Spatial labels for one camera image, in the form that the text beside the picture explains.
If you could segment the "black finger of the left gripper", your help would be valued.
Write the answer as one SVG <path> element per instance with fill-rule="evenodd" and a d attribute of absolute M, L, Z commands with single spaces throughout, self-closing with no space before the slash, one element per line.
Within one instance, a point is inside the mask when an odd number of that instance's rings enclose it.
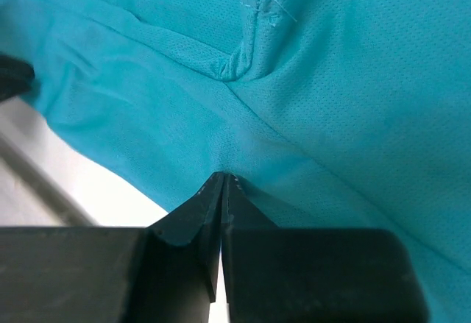
<path fill-rule="evenodd" d="M 35 79 L 35 72 L 34 68 L 29 63 L 1 54 L 0 69 L 2 101 L 6 101 L 30 90 L 32 82 Z"/>

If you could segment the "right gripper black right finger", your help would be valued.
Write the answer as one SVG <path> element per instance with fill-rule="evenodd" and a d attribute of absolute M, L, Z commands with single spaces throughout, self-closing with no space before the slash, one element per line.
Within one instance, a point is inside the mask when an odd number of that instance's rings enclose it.
<path fill-rule="evenodd" d="M 222 264 L 232 322 L 427 322 L 406 248 L 371 228 L 278 227 L 237 177 L 222 191 Z"/>

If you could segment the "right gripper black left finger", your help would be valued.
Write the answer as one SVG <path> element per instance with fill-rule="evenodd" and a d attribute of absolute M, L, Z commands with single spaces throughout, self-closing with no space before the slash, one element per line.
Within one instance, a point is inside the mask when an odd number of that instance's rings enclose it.
<path fill-rule="evenodd" d="M 206 322 L 224 175 L 148 227 L 4 227 L 3 322 Z"/>

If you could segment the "teal t shirt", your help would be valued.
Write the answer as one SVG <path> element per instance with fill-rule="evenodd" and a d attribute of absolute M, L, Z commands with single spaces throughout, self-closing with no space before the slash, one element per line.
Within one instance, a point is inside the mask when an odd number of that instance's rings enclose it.
<path fill-rule="evenodd" d="M 226 171 L 279 224 L 386 228 L 470 320 L 470 0 L 1 0 L 1 50 L 161 207 Z"/>

